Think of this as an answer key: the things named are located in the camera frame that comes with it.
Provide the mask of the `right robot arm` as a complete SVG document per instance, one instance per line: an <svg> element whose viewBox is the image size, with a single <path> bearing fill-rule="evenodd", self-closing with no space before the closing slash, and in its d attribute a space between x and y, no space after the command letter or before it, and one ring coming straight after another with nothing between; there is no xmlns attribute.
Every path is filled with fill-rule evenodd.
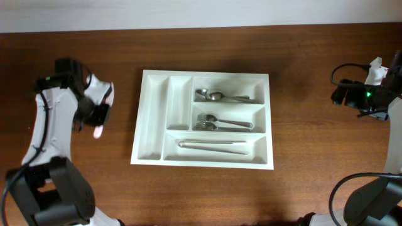
<svg viewBox="0 0 402 226"><path fill-rule="evenodd" d="M359 68L366 72L363 81L335 80L340 65L330 74L336 86L331 95L335 105L345 105L358 111L358 118L385 122L389 130L380 130L384 143L384 168L380 172L354 173L342 178L329 195L327 214L309 213L297 225L401 225L401 51L397 51L390 66L381 58ZM335 194L353 179L368 178L354 190L340 210L335 210Z"/></svg>

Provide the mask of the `pink plastic knife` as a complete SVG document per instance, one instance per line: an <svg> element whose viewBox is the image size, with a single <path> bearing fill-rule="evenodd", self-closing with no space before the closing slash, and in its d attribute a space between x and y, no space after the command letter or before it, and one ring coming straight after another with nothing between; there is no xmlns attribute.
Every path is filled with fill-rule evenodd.
<svg viewBox="0 0 402 226"><path fill-rule="evenodd" d="M111 107L114 102L114 84L111 82L99 104L96 105L94 112L95 129L93 137L98 139L101 137L104 125L109 119Z"/></svg>

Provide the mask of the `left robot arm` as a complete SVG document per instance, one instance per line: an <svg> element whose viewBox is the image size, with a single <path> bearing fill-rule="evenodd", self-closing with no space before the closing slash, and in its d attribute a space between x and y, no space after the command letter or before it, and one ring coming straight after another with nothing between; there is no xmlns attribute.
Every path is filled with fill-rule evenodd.
<svg viewBox="0 0 402 226"><path fill-rule="evenodd" d="M71 136L84 125L98 139L109 119L114 84L72 58L55 61L54 75L34 85L36 119L21 166L6 173L1 221L11 195L28 225L123 225L95 204L89 182L71 160Z"/></svg>

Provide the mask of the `metal fork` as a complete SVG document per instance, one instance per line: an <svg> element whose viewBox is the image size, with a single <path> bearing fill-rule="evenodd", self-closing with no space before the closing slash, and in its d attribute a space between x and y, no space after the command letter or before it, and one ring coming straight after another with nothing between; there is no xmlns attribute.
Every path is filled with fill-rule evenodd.
<svg viewBox="0 0 402 226"><path fill-rule="evenodd" d="M198 122L193 128L197 131L229 131L229 132L252 132L250 128L222 127L212 122Z"/></svg>
<svg viewBox="0 0 402 226"><path fill-rule="evenodd" d="M251 122L231 121L231 120L221 119L212 114L199 114L197 116L197 120L203 121L203 122L222 122L222 123L226 123L226 124L233 124L233 125L237 125L237 126L241 126L241 127L247 127L250 129L253 127L253 124Z"/></svg>

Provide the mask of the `long metal tongs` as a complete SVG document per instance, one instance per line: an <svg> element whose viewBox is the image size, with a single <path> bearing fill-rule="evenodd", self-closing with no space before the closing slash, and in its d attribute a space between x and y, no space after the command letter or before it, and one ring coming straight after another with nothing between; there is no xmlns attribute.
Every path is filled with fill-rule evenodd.
<svg viewBox="0 0 402 226"><path fill-rule="evenodd" d="M245 141L211 141L200 139L185 139L177 142L178 147L202 151L212 151L227 154L246 155L246 151L237 148L238 145L246 144Z"/></svg>

